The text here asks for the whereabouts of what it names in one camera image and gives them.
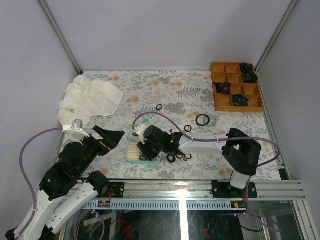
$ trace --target orange wooden organizer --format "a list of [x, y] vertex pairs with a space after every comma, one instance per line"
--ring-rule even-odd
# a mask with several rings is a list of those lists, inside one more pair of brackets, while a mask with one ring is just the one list
[[[219, 112], [245, 112], [261, 113], [264, 110], [264, 103], [257, 83], [244, 83], [238, 62], [213, 62], [211, 64], [212, 82], [231, 84], [231, 94], [217, 93], [216, 86], [212, 84], [214, 107]], [[248, 106], [234, 106], [232, 96], [244, 94], [248, 99]]]

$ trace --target black mounting bracket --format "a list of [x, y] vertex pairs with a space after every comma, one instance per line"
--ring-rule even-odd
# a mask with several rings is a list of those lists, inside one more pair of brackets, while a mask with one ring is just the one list
[[[214, 199], [242, 199], [246, 193], [246, 189], [241, 190], [232, 187], [229, 181], [212, 180], [211, 186], [212, 190], [210, 193]], [[258, 198], [256, 184], [254, 182], [249, 183], [248, 198]]]
[[122, 199], [125, 193], [125, 183], [124, 182], [110, 182], [108, 190], [105, 194], [98, 195], [97, 198], [109, 198], [109, 192], [112, 189], [112, 199]]

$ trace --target large black ring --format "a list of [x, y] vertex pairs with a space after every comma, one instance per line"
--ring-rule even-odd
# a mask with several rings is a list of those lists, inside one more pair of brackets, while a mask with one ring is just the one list
[[142, 158], [144, 158], [144, 156], [140, 156], [139, 157], [139, 159], [141, 160], [141, 161], [147, 161], [148, 159], [146, 158], [146, 159], [142, 159]]
[[184, 130], [185, 130], [187, 133], [190, 133], [191, 130], [192, 130], [192, 126], [190, 126], [190, 125], [185, 125], [185, 126], [184, 126]]
[[164, 106], [162, 106], [162, 104], [158, 104], [155, 109], [157, 109], [158, 111], [160, 111]]
[[[208, 122], [206, 122], [205, 124], [200, 124], [199, 122], [198, 122], [198, 118], [199, 117], [201, 117], [201, 116], [205, 116], [205, 117], [207, 117], [208, 118]], [[207, 114], [200, 114], [200, 115], [198, 115], [196, 118], [195, 118], [195, 123], [198, 125], [198, 126], [207, 126], [209, 123], [210, 123], [210, 117], [207, 115]]]
[[187, 155], [184, 155], [184, 158], [185, 158], [185, 159], [188, 159], [188, 160], [192, 159], [192, 155], [191, 155], [191, 154], [188, 154], [188, 155], [190, 155], [189, 158], [187, 158]]
[[167, 155], [167, 156], [166, 156], [166, 159], [168, 160], [169, 163], [174, 163], [174, 162], [176, 161], [176, 157], [175, 157], [175, 156]]

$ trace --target white cloth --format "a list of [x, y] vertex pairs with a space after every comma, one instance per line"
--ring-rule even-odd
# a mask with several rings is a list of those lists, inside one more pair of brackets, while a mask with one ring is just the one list
[[92, 81], [79, 75], [69, 84], [64, 99], [59, 103], [59, 121], [64, 126], [80, 119], [85, 127], [91, 116], [113, 115], [123, 96], [124, 93], [110, 82]]

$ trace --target floral pattern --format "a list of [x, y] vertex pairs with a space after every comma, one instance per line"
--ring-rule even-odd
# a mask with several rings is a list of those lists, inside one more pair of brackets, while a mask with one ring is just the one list
[[[225, 135], [231, 128], [237, 128], [249, 136], [269, 138], [262, 113], [217, 112], [214, 106], [211, 73], [209, 71], [87, 71], [90, 79], [110, 81], [118, 87], [124, 97], [112, 116], [94, 116], [84, 129], [95, 136], [92, 128], [97, 125], [106, 130], [125, 131], [118, 147], [105, 156], [97, 157], [88, 172], [100, 170], [113, 179], [175, 179], [175, 180], [224, 180], [229, 179], [232, 167], [221, 155], [194, 154], [192, 159], [177, 159], [169, 163], [163, 154], [156, 165], [132, 164], [126, 161], [126, 150], [130, 140], [134, 119], [146, 111], [157, 111], [174, 120], [182, 129], [191, 125], [191, 134], [216, 136]], [[207, 126], [198, 126], [195, 119], [199, 114], [210, 116]], [[166, 119], [149, 114], [138, 120], [161, 126], [161, 130], [175, 132]], [[63, 145], [74, 141], [66, 135]], [[269, 143], [263, 142], [259, 163], [274, 156]], [[280, 174], [275, 162], [260, 167], [252, 178], [256, 180], [279, 180]]]

